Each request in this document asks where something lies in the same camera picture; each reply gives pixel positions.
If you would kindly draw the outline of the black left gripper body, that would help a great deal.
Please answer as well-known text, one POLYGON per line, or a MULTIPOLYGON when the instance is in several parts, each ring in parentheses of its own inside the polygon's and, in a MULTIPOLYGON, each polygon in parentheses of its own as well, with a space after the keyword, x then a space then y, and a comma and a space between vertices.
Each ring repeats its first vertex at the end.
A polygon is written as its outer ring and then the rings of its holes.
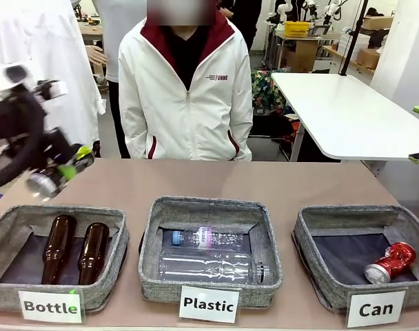
POLYGON ((41 147, 44 157, 58 165, 66 164, 74 156, 74 150, 60 128, 45 131, 41 147))

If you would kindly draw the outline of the lab coat person's hand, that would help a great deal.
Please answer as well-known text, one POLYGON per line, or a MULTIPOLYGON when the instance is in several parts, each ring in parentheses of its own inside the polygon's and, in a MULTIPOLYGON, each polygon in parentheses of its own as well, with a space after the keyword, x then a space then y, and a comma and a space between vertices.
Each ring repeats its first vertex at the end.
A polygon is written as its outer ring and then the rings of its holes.
POLYGON ((86 46, 86 53, 90 63, 95 65, 106 65, 108 58, 103 53, 103 49, 98 46, 86 46))

